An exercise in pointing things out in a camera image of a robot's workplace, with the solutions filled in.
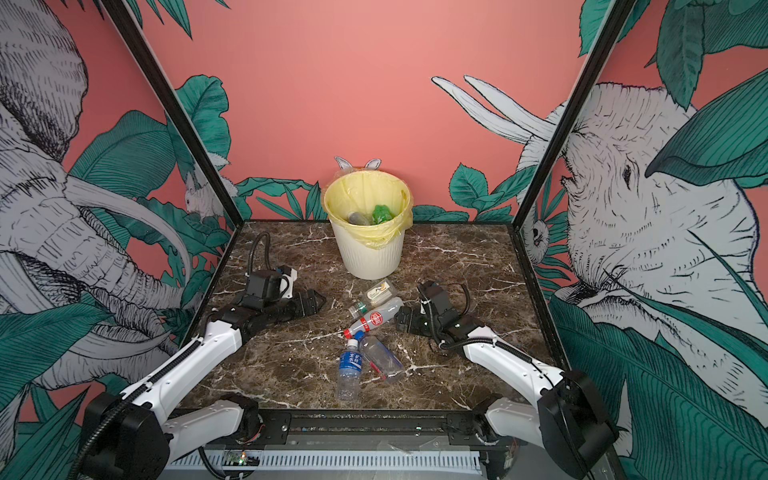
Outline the crushed clear bottle blue cap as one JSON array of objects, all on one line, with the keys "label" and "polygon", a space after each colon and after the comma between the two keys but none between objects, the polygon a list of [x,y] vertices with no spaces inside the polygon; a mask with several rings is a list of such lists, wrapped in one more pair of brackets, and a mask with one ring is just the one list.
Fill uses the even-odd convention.
[{"label": "crushed clear bottle blue cap", "polygon": [[376,336],[357,332],[354,339],[359,343],[361,354],[382,381],[394,383],[405,376],[403,364]]}]

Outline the green bottle green label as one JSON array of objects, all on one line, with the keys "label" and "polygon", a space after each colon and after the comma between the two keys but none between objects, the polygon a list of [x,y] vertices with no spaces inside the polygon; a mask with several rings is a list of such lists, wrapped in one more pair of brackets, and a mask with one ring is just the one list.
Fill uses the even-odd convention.
[{"label": "green bottle green label", "polygon": [[392,213],[387,205],[380,204],[374,207],[371,217],[374,225],[380,225],[391,221],[395,214]]}]

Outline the clear bottle white cap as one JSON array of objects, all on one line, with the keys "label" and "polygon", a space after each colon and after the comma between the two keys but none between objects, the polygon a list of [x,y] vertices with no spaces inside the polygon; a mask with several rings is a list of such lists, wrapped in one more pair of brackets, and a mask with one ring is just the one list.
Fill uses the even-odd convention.
[{"label": "clear bottle white cap", "polygon": [[371,226],[372,219],[362,212],[352,212],[347,217],[347,222],[357,226]]}]

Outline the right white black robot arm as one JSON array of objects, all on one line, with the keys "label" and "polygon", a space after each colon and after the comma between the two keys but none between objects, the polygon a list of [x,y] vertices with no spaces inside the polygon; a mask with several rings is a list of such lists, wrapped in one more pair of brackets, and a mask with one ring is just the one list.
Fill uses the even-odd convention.
[{"label": "right white black robot arm", "polygon": [[471,315],[450,309],[447,318],[443,323],[435,307],[425,304],[400,308],[394,322],[398,330],[430,337],[439,349],[485,368],[526,400],[491,401],[480,411],[483,434],[535,444],[570,477],[593,479],[593,468],[619,432],[592,379],[528,355]]}]

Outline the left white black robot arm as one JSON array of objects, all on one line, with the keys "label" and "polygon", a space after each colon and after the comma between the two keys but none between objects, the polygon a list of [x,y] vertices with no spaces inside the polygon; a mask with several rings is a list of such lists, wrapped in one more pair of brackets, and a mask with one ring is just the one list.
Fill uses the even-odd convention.
[{"label": "left white black robot arm", "polygon": [[262,435],[257,401],[230,394],[208,407],[175,416],[204,377],[262,331],[319,313],[326,299],[310,289],[251,308],[244,302],[213,308],[202,334],[117,395],[103,393],[87,407],[80,446],[68,476],[155,479],[173,461],[222,437],[249,444]]}]

